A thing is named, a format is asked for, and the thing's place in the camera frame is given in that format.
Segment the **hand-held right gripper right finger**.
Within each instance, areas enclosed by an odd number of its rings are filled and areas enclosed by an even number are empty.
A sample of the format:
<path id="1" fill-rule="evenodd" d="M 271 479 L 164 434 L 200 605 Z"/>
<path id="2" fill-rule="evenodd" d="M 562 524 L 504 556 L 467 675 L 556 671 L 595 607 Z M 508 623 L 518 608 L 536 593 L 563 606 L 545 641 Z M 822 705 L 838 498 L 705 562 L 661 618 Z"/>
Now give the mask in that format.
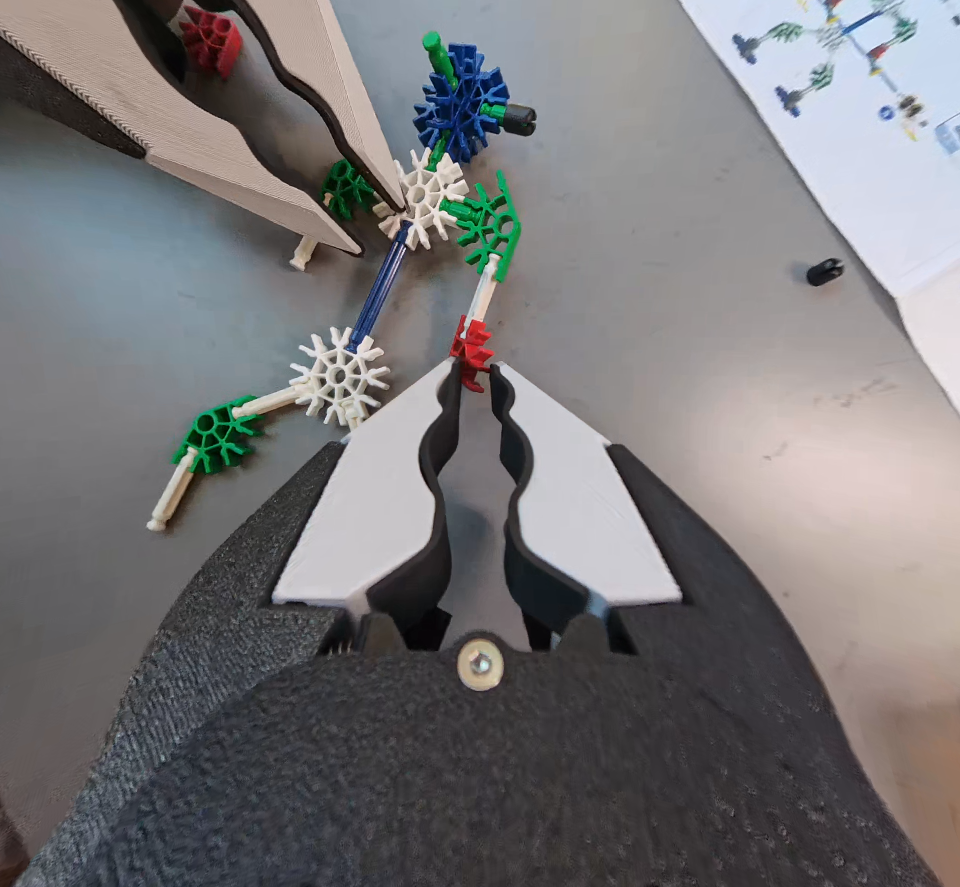
<path id="1" fill-rule="evenodd" d="M 513 480 L 505 577 L 546 630 L 582 615 L 680 603 L 682 591 L 622 477 L 614 444 L 515 368 L 489 371 L 499 459 Z"/>

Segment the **red toy connector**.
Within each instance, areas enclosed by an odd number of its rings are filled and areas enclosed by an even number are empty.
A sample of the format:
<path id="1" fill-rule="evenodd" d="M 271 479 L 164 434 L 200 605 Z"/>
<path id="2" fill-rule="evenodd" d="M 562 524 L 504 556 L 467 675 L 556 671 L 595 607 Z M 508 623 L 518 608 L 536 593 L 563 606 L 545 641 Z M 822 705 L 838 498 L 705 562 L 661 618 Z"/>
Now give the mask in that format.
<path id="1" fill-rule="evenodd" d="M 240 30 L 220 13 L 195 5 L 185 5 L 184 11 L 186 19 L 178 26 L 191 64 L 201 74 L 228 81 L 243 48 Z"/>
<path id="2" fill-rule="evenodd" d="M 449 355 L 461 365 L 462 387 L 477 394 L 485 392 L 478 376 L 490 371 L 488 362 L 494 351 L 486 344 L 491 338 L 492 333 L 482 319 L 462 315 L 451 342 Z"/>

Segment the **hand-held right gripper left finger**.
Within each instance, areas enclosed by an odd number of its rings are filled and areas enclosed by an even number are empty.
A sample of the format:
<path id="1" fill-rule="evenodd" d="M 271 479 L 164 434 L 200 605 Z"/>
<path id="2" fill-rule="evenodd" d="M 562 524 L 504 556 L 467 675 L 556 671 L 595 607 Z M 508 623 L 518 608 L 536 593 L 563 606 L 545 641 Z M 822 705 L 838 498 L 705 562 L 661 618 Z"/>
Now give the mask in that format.
<path id="1" fill-rule="evenodd" d="M 341 443 L 274 604 L 388 615 L 409 630 L 451 577 L 441 471 L 459 444 L 461 364 L 441 361 Z"/>

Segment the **construction toy figure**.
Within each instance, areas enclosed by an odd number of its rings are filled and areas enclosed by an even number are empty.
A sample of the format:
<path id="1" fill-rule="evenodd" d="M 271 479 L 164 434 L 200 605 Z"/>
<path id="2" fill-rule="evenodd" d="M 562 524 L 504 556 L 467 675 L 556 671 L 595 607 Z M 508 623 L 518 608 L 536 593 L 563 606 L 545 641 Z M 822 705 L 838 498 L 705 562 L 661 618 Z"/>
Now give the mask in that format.
<path id="1" fill-rule="evenodd" d="M 468 183 L 464 166 L 489 144 L 489 136 L 505 133 L 530 137 L 537 126 L 533 107 L 510 101 L 498 67 L 486 68 L 474 43 L 446 43 L 437 30 L 422 38 L 431 72 L 424 99 L 414 106 L 414 128 L 421 151 L 412 150 L 411 165 L 393 163 L 405 206 L 394 211 L 374 202 L 373 189 L 345 160 L 334 165 L 321 188 L 324 204 L 340 219 L 355 208 L 369 210 L 390 239 L 390 248 L 366 296 L 354 326 L 329 330 L 329 340 L 312 335 L 299 350 L 308 359 L 291 365 L 294 376 L 280 390 L 244 396 L 199 413 L 174 453 L 173 472 L 158 499 L 147 529 L 166 530 L 191 481 L 238 465 L 251 453 L 250 440 L 260 435 L 263 417 L 297 406 L 309 417 L 354 431 L 380 407 L 374 391 L 389 388 L 389 368 L 379 364 L 382 349 L 374 329 L 399 277 L 406 257 L 430 249 L 431 237 L 456 243 L 464 262 L 475 269 L 478 284 L 464 315 L 482 320 L 497 287 L 503 284 L 522 237 L 522 221 L 509 184 L 496 174 L 496 189 Z"/>

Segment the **grey desk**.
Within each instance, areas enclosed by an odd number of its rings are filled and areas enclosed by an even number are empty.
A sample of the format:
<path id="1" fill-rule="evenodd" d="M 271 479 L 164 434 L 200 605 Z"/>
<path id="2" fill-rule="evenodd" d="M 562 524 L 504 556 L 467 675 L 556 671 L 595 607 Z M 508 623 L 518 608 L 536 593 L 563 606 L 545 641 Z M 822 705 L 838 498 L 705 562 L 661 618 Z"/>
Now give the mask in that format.
<path id="1" fill-rule="evenodd" d="M 430 29 L 537 109 L 471 165 L 503 170 L 523 223 L 494 350 L 756 573 L 958 885 L 958 415 L 891 299 L 676 0 L 332 2 L 395 158 Z M 146 530 L 193 418 L 281 388 L 354 318 L 386 252 L 364 237 L 296 272 L 290 232 L 2 102 L 2 807 L 26 857 L 180 591 L 331 437 L 280 412 Z"/>

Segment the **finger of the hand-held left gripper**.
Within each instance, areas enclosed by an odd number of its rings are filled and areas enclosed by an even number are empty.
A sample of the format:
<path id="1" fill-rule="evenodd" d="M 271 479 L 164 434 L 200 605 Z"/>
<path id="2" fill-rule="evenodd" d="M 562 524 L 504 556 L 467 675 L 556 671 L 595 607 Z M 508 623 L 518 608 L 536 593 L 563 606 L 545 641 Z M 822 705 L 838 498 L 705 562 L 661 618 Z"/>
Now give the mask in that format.
<path id="1" fill-rule="evenodd" d="M 283 229 L 363 255 L 328 209 L 184 93 L 124 0 L 1 0 L 1 9 L 2 40 L 140 144 L 142 161 Z"/>
<path id="2" fill-rule="evenodd" d="M 330 0 L 227 0 L 284 87 L 322 117 L 342 157 L 395 209 L 394 159 Z"/>

